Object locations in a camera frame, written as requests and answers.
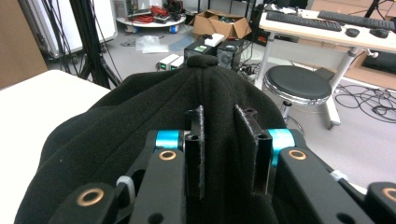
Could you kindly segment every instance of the round stool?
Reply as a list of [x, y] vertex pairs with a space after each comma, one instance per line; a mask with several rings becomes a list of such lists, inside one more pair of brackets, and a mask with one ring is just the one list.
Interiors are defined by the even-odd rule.
[[286, 124], [291, 119], [301, 133], [303, 127], [289, 114], [291, 104], [321, 105], [332, 95], [329, 82], [313, 71], [292, 65], [278, 65], [270, 68], [265, 74], [264, 84], [268, 90], [285, 101], [280, 107]]

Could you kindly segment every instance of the cardboard box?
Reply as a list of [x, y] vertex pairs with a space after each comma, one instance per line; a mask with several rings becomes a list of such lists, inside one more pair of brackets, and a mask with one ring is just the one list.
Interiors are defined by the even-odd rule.
[[210, 9], [195, 16], [192, 32], [197, 35], [216, 33], [224, 35], [224, 38], [243, 38], [250, 34], [251, 30], [245, 17]]

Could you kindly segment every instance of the desk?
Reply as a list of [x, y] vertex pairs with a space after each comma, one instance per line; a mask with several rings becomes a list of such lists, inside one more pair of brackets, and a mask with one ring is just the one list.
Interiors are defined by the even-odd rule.
[[[299, 10], [304, 18], [316, 19], [317, 11]], [[270, 55], [276, 58], [282, 58], [297, 63], [308, 63], [321, 67], [335, 69], [336, 73], [331, 81], [332, 91], [335, 90], [341, 78], [345, 74], [357, 53], [362, 49], [374, 49], [385, 52], [396, 52], [396, 34], [389, 33], [388, 38], [381, 39], [369, 33], [370, 29], [353, 25], [344, 26], [341, 32], [321, 30], [300, 25], [293, 25], [278, 21], [268, 21], [266, 13], [262, 13], [260, 28], [270, 32], [267, 40], [262, 65], [259, 74], [256, 76], [254, 85], [261, 89], [263, 78], [265, 76], [266, 65]], [[356, 28], [360, 34], [353, 38], [345, 34], [347, 28]], [[275, 40], [275, 35], [292, 35], [304, 39], [322, 41], [326, 43], [338, 44], [349, 47], [348, 52], [336, 49], [318, 48], [309, 45], [291, 43], [281, 40]], [[341, 121], [335, 109], [333, 98], [330, 97], [326, 102], [330, 120], [330, 128], [340, 125]]]
[[0, 223], [14, 223], [48, 135], [108, 92], [58, 70], [0, 91]]

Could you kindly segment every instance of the computer mouse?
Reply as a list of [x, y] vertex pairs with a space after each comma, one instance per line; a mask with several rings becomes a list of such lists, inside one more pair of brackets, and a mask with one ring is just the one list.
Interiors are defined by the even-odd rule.
[[370, 30], [370, 34], [378, 37], [378, 38], [387, 38], [389, 32], [387, 30], [384, 29], [371, 29]]
[[355, 28], [347, 28], [346, 29], [346, 35], [350, 36], [350, 37], [356, 37], [356, 36], [358, 36], [359, 33], [360, 33], [360, 31]]

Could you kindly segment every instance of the black garment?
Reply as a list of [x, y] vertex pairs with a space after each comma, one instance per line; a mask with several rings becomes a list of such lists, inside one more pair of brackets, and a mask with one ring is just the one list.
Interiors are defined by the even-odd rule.
[[194, 202], [188, 223], [271, 223], [262, 196], [243, 193], [233, 107], [258, 111], [263, 129], [285, 128], [275, 104], [212, 56], [189, 59], [189, 67], [126, 78], [86, 113], [48, 137], [38, 170], [16, 223], [47, 223], [76, 188], [89, 182], [115, 186], [145, 145], [150, 130], [184, 129], [184, 113], [204, 106], [205, 197]]

